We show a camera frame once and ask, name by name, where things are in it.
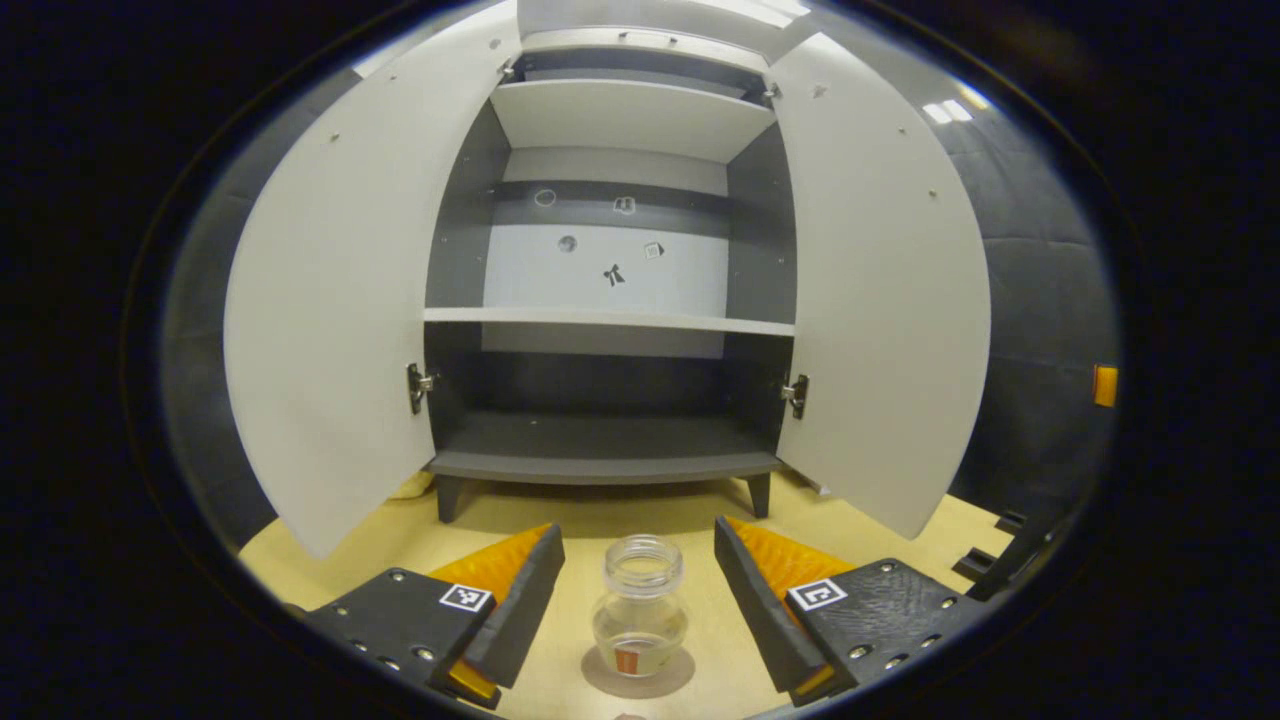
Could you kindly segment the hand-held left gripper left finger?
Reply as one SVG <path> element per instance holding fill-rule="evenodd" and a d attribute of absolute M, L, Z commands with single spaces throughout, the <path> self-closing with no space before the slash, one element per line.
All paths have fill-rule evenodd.
<path fill-rule="evenodd" d="M 564 564 L 541 524 L 429 573 L 388 568 L 301 621 L 374 671 L 494 710 L 515 685 Z"/>

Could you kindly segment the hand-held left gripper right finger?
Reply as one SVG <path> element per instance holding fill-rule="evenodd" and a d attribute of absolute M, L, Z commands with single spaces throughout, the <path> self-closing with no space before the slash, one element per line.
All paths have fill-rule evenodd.
<path fill-rule="evenodd" d="M 803 707 L 897 676 L 986 619 L 986 603 L 899 559 L 854 566 L 735 518 L 714 553 L 774 688 Z"/>

